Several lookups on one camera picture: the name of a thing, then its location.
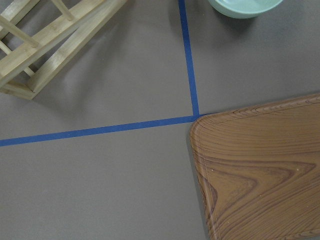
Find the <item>bamboo cup drying rack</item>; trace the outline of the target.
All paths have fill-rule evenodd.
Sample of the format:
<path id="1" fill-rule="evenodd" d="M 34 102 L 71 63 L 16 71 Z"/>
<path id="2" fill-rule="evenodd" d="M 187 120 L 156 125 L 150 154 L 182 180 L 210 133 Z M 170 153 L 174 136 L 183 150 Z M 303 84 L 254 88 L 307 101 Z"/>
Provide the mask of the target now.
<path id="1" fill-rule="evenodd" d="M 61 15 L 35 35 L 17 24 L 37 0 L 14 0 L 0 14 L 0 37 L 12 34 L 22 41 L 14 50 L 3 42 L 0 49 L 0 91 L 32 100 L 126 3 L 124 0 L 80 0 L 68 8 L 52 1 Z"/>

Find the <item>mint green bowl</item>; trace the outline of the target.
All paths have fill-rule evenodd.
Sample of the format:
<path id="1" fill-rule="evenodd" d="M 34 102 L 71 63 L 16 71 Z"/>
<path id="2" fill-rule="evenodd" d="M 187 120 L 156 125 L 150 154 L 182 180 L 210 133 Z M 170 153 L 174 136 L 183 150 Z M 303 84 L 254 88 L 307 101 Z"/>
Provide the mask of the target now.
<path id="1" fill-rule="evenodd" d="M 250 19 L 268 12 L 282 0 L 209 0 L 219 13 L 234 19 Z"/>

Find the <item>wooden grain tray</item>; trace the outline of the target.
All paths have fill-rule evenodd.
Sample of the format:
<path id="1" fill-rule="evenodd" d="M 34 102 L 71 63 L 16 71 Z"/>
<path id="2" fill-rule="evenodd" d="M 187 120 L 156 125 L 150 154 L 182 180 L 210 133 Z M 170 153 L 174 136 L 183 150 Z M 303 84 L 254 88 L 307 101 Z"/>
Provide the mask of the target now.
<path id="1" fill-rule="evenodd" d="M 208 114 L 190 142 L 211 240 L 320 235 L 320 95 Z"/>

